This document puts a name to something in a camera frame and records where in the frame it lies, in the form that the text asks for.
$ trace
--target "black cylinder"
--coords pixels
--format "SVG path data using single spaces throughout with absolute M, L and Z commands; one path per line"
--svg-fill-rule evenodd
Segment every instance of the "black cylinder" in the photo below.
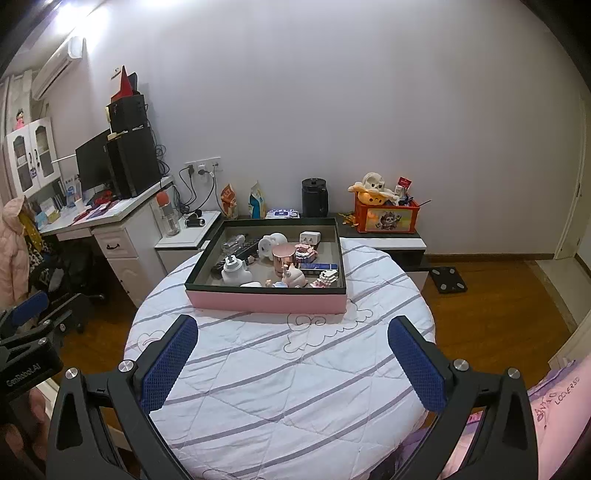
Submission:
M 326 190 L 326 180 L 301 181 L 301 211 L 304 218 L 321 218 L 329 214 L 329 192 Z

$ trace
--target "black monitor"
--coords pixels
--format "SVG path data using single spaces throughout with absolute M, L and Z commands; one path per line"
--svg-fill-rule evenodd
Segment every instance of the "black monitor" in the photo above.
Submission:
M 105 148 L 110 133 L 111 131 L 107 129 L 76 149 L 82 190 L 90 190 L 112 181 L 109 172 L 109 154 Z

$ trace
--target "red toy bin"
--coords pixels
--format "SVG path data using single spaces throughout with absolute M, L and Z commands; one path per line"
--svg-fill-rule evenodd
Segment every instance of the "red toy bin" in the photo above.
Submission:
M 414 225 L 420 208 L 414 200 L 411 200 L 409 206 L 380 205 L 373 207 L 361 203 L 355 194 L 357 231 L 359 233 L 414 233 Z

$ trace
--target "blue gripper pad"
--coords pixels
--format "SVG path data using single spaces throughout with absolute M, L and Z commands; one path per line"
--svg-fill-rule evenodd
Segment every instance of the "blue gripper pad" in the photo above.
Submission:
M 145 373 L 141 373 L 139 404 L 146 414 L 162 408 L 189 355 L 197 345 L 198 335 L 195 319 L 189 315 L 181 315 L 164 336 L 149 344 L 138 358 L 138 363 L 141 364 L 144 354 L 148 357 L 154 356 L 150 364 L 145 366 Z
M 49 299 L 44 291 L 38 291 L 12 310 L 11 323 L 13 327 L 20 327 L 27 321 L 39 315 L 49 306 Z
M 423 406 L 429 411 L 441 413 L 447 403 L 446 379 L 425 352 L 427 347 L 432 354 L 433 351 L 428 345 L 435 345 L 423 339 L 404 316 L 390 321 L 388 343 Z M 441 352 L 437 353 L 439 359 L 443 358 L 447 362 Z

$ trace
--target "rose gold cylinder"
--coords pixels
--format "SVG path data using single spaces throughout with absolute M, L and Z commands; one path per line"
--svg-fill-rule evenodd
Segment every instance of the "rose gold cylinder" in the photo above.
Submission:
M 296 262 L 296 248 L 290 244 L 282 244 L 274 246 L 272 251 L 275 273 L 281 277 L 283 265 L 291 265 Z

